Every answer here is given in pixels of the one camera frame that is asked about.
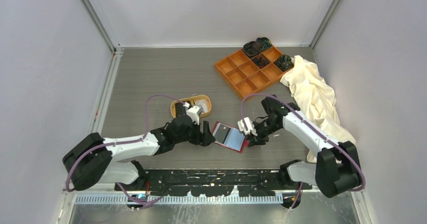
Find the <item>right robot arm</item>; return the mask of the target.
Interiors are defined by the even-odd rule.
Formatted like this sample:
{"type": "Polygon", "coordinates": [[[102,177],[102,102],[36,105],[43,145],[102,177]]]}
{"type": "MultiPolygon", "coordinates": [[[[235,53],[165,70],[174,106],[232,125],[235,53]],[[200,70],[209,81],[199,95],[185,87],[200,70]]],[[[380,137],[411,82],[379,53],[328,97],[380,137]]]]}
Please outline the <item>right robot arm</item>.
{"type": "Polygon", "coordinates": [[[326,134],[311,123],[296,104],[285,103],[275,95],[265,95],[261,104],[267,115],[261,122],[248,117],[238,122],[249,146],[265,145],[271,134],[285,129],[316,154],[315,163],[294,160],[282,164],[279,168],[282,187],[292,189],[306,183],[316,186],[328,198],[364,189],[366,179],[357,148],[351,141],[339,141],[326,134]]]}

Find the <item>red card holder wallet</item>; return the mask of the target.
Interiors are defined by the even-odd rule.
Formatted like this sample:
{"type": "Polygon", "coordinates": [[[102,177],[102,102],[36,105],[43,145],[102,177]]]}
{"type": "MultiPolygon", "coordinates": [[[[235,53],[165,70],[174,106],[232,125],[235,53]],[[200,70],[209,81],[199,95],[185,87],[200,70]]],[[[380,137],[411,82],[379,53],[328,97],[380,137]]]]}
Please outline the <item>red card holder wallet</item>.
{"type": "Polygon", "coordinates": [[[247,146],[247,144],[248,144],[247,136],[243,135],[239,131],[239,129],[237,129],[235,127],[232,127],[232,126],[229,126],[229,125],[226,125],[226,124],[221,123],[219,121],[217,121],[215,123],[214,127],[213,127],[213,130],[212,130],[213,136],[214,136],[214,133],[216,132],[216,128],[217,128],[217,126],[219,124],[223,124],[225,126],[228,126],[231,130],[230,130],[230,132],[229,132],[229,134],[228,134],[228,136],[227,136],[226,141],[224,142],[224,144],[218,143],[216,141],[215,141],[215,143],[219,144],[219,145],[221,145],[223,147],[226,147],[226,148],[228,148],[230,150],[233,150],[233,151],[236,151],[238,153],[241,153],[244,150],[245,146],[247,146]]]}

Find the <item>black credit card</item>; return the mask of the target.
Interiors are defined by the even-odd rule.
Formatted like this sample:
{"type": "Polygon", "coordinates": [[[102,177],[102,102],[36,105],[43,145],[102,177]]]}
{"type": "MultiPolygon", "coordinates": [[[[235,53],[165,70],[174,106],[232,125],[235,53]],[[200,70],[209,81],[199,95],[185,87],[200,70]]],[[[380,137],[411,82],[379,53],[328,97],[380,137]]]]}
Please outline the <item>black credit card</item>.
{"type": "Polygon", "coordinates": [[[216,132],[214,133],[214,137],[216,139],[216,142],[224,144],[230,130],[231,129],[228,126],[225,126],[223,124],[219,124],[216,128],[216,132]]]}

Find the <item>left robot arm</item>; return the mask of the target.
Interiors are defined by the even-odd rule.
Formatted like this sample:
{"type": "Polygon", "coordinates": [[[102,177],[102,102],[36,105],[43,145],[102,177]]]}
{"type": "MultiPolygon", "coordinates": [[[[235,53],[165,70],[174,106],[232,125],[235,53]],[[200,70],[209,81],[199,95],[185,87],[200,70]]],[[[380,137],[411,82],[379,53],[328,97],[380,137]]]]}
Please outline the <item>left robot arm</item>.
{"type": "Polygon", "coordinates": [[[215,142],[209,122],[200,121],[201,105],[181,102],[175,110],[171,122],[142,135],[103,138],[98,132],[88,134],[62,158],[68,172],[66,190],[83,191],[99,183],[141,190],[147,183],[146,173],[139,162],[126,163],[126,159],[160,155],[183,142],[200,146],[215,142]]]}

